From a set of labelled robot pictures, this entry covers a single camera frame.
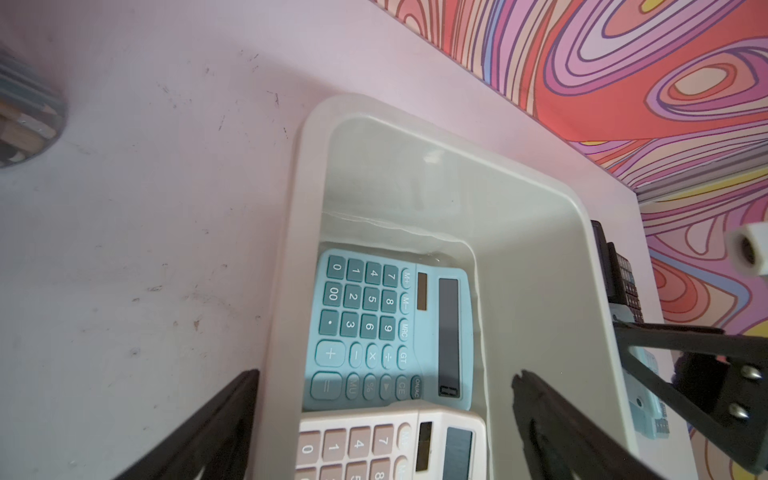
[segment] plastic bin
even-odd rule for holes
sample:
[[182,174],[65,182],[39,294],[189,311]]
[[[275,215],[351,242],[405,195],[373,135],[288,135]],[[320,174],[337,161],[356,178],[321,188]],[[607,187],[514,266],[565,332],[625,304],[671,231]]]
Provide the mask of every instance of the plastic bin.
[[529,478],[511,409],[511,380],[522,369],[636,454],[597,249],[570,188],[346,94],[307,118],[290,195],[253,478],[292,475],[316,259],[326,243],[467,271],[475,314],[472,410],[488,426],[489,478]]

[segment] metal screw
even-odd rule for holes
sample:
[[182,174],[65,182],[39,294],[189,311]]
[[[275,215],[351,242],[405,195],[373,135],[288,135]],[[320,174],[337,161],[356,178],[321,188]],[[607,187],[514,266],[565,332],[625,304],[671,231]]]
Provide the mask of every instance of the metal screw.
[[748,380],[762,380],[763,374],[751,365],[741,367],[741,376]]
[[749,412],[738,403],[731,403],[728,405],[728,413],[739,420],[746,420],[750,417]]

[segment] black bracket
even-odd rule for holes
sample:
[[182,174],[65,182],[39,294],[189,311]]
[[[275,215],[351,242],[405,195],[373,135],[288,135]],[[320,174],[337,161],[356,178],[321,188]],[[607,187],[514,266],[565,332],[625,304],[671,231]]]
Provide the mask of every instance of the black bracket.
[[[768,465],[768,339],[702,327],[614,321],[621,366],[754,475]],[[630,346],[680,350],[672,383]]]
[[662,480],[535,373],[523,370],[512,389],[533,480]]
[[242,372],[115,480],[242,480],[258,387],[258,370]]

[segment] psychedelic pattern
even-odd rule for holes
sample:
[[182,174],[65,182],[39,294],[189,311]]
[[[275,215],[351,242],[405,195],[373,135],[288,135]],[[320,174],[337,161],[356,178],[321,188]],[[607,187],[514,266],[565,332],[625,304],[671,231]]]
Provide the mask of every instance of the psychedelic pattern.
[[375,0],[633,189],[768,145],[765,0]]
[[[724,241],[728,230],[768,221],[768,167],[643,205],[641,214],[666,321],[768,336],[768,284],[738,274]],[[768,480],[695,430],[691,443],[702,480]]]

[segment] white cylindrical object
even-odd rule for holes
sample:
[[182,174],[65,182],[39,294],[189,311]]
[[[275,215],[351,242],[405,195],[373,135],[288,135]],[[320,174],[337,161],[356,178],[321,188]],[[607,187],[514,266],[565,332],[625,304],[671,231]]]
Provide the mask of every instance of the white cylindrical object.
[[748,223],[727,232],[726,248],[737,272],[746,276],[768,275],[768,222]]

